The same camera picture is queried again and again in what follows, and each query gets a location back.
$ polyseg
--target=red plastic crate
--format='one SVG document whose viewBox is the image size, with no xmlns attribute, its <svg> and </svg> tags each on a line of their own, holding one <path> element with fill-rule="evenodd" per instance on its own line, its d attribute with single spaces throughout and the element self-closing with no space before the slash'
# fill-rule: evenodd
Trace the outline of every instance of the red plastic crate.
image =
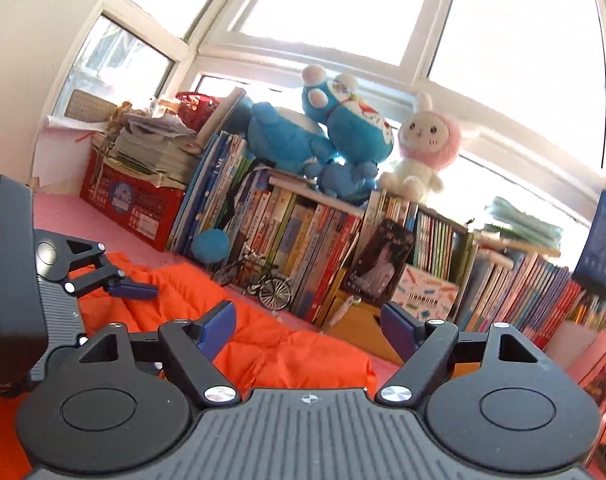
<svg viewBox="0 0 606 480">
<path fill-rule="evenodd" d="M 184 192 L 155 187 L 106 164 L 102 165 L 96 184 L 90 186 L 96 156 L 96 151 L 92 150 L 81 198 L 157 251 L 164 251 Z"/>
</svg>

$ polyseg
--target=white rabbit plush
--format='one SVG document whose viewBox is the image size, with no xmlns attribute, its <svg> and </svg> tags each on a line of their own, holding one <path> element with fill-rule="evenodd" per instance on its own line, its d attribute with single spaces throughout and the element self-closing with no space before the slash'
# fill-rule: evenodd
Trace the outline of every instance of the white rabbit plush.
<svg viewBox="0 0 606 480">
<path fill-rule="evenodd" d="M 414 109 L 398 129 L 403 158 L 392 172 L 382 173 L 379 187 L 410 202 L 424 202 L 430 191 L 443 191 L 438 172 L 459 155 L 461 128 L 452 119 L 432 111 L 432 101 L 420 95 Z"/>
</svg>

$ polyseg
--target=orange quilt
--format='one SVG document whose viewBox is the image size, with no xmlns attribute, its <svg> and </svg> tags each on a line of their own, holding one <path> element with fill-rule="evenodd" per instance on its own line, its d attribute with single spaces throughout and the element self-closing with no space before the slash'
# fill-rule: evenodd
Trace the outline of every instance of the orange quilt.
<svg viewBox="0 0 606 480">
<path fill-rule="evenodd" d="M 110 260 L 132 279 L 157 285 L 158 299 L 122 300 L 102 290 L 88 294 L 80 300 L 80 308 L 90 335 L 113 321 L 125 322 L 130 332 L 152 331 L 169 319 L 198 319 L 220 301 L 230 299 L 237 307 L 237 330 L 214 362 L 243 394 L 262 386 L 356 386 L 374 394 L 377 378 L 367 354 L 359 349 L 314 332 L 293 332 L 238 296 L 230 297 L 190 264 L 149 270 L 131 264 L 123 254 L 111 254 Z M 18 480 L 30 471 L 14 433 L 19 403 L 20 399 L 0 399 L 0 480 Z"/>
</svg>

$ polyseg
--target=red basket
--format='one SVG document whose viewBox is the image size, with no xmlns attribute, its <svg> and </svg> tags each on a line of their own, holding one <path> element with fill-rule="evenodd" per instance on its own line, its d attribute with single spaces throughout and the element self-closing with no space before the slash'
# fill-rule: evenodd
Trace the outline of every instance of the red basket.
<svg viewBox="0 0 606 480">
<path fill-rule="evenodd" d="M 96 184 L 90 186 L 96 156 L 92 150 L 81 198 L 157 251 L 164 251 L 184 192 L 155 187 L 106 164 L 102 165 Z"/>
<path fill-rule="evenodd" d="M 219 106 L 219 100 L 195 92 L 178 92 L 176 98 L 181 102 L 178 116 L 181 121 L 195 132 L 198 132 Z"/>
</svg>

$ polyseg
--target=pink carpet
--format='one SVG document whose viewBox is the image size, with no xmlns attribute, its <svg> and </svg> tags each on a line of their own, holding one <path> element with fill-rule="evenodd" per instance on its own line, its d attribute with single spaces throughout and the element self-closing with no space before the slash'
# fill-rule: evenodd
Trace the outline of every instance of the pink carpet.
<svg viewBox="0 0 606 480">
<path fill-rule="evenodd" d="M 174 253 L 158 252 L 77 196 L 36 194 L 34 225 L 38 229 L 102 242 L 108 252 L 125 253 L 136 264 L 163 267 L 186 261 Z M 243 299 L 251 300 L 247 296 L 244 296 Z M 259 304 L 256 304 L 256 308 L 263 309 Z M 293 330 L 317 330 L 310 323 L 287 312 L 279 313 L 277 317 Z M 385 383 L 398 369 L 395 364 L 375 356 L 370 357 L 374 371 L 379 377 L 379 384 Z"/>
</svg>

